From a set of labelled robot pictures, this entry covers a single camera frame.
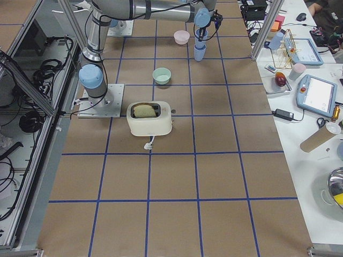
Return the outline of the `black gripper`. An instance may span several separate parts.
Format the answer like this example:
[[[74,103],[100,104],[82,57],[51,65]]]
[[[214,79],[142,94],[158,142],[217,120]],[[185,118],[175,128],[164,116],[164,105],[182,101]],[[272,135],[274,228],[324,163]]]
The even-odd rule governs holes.
[[[218,9],[215,9],[210,12],[211,17],[209,22],[205,27],[198,29],[198,40],[205,41],[206,40],[206,28],[209,27],[211,24],[214,24],[215,29],[219,29],[221,23],[223,21],[223,16],[218,12]]]

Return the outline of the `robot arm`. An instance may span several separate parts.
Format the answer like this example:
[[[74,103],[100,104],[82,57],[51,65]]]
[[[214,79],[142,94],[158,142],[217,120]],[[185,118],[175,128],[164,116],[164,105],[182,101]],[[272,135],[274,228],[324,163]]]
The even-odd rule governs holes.
[[[199,28],[199,39],[204,40],[210,24],[218,29],[222,15],[216,10],[216,1],[92,1],[92,20],[87,46],[81,56],[79,80],[88,94],[91,106],[109,105],[113,98],[108,95],[102,54],[110,24],[113,20],[132,21],[169,20],[191,22]]]

